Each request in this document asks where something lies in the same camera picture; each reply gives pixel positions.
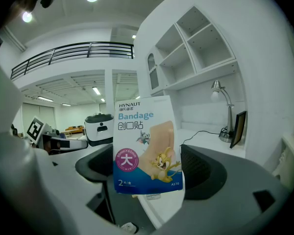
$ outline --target railing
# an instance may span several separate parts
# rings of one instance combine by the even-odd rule
[[[133,59],[133,47],[131,44],[117,42],[84,42],[60,46],[33,56],[14,67],[11,79],[23,76],[33,69],[77,58],[121,57]]]

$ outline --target desk lamp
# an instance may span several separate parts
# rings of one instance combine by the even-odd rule
[[[232,108],[234,107],[234,104],[232,104],[231,99],[229,94],[226,92],[225,87],[221,87],[221,84],[218,80],[214,81],[214,83],[211,86],[212,89],[212,95],[211,95],[211,100],[213,102],[217,102],[219,99],[219,92],[221,92],[225,99],[226,99],[226,103],[228,106],[228,117],[227,117],[227,127],[226,129],[223,131],[223,129],[220,132],[219,138],[223,141],[223,142],[227,142],[227,143],[231,143],[232,138],[233,138],[233,126],[232,126]]]

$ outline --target lamp arm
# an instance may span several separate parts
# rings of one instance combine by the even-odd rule
[[[221,92],[223,93],[222,90],[224,90],[224,92],[225,92],[225,93],[227,94],[227,96],[229,97],[230,104],[232,104],[232,102],[231,102],[231,98],[230,98],[229,94],[226,92],[226,90],[225,90],[224,88],[225,88],[225,87],[221,88]]]

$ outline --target cartoon mouse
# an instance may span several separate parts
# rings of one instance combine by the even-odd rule
[[[141,136],[136,141],[142,144],[145,144],[145,143],[149,144],[150,135],[141,131]]]
[[[159,179],[162,182],[170,183],[173,180],[173,176],[180,170],[176,171],[174,174],[168,176],[168,171],[173,167],[177,167],[181,164],[181,162],[176,162],[175,164],[171,165],[171,157],[168,157],[168,152],[171,150],[171,147],[168,147],[164,153],[160,153],[156,158],[157,162],[151,162],[154,167],[159,168],[161,171],[158,175],[153,174],[151,179]]]

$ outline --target pink circle label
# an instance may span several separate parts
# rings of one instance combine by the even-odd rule
[[[132,149],[124,148],[118,151],[116,163],[120,170],[131,172],[138,166],[138,156]]]

